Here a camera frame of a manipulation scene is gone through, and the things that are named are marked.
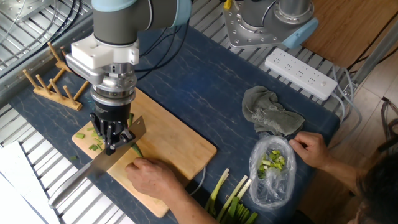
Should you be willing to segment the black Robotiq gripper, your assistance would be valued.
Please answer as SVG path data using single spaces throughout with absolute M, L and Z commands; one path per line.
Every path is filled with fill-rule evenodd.
M 116 146 L 123 146 L 136 138 L 127 126 L 130 109 L 130 104 L 108 106 L 95 102 L 90 119 L 97 135 L 102 137 L 108 156 L 115 153 Z

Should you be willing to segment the person's left hand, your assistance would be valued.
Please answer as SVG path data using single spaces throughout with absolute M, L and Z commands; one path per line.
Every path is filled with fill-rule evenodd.
M 165 203 L 185 191 L 168 166 L 156 159 L 138 157 L 126 166 L 125 171 L 138 192 Z

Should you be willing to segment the person's right hand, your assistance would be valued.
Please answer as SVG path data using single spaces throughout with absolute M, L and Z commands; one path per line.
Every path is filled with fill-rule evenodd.
M 324 170 L 330 154 L 321 134 L 301 131 L 289 141 L 293 150 L 311 167 Z

